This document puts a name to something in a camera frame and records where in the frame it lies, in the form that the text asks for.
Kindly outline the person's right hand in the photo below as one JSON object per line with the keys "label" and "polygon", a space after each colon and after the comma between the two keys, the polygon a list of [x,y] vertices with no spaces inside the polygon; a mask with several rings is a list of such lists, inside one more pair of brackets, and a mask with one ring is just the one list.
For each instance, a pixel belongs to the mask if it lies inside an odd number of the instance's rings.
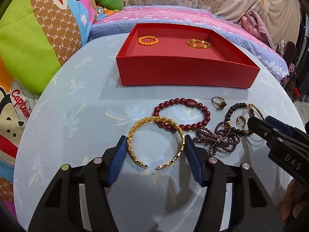
{"label": "person's right hand", "polygon": [[296,201],[294,198],[294,193],[297,187],[298,181],[296,179],[292,179],[287,188],[286,193],[284,195],[283,200],[281,200],[278,208],[278,214],[281,219],[282,227],[284,228],[288,222],[288,217],[293,216],[297,218],[301,210],[304,208],[305,204],[308,200],[304,200],[302,202]]}

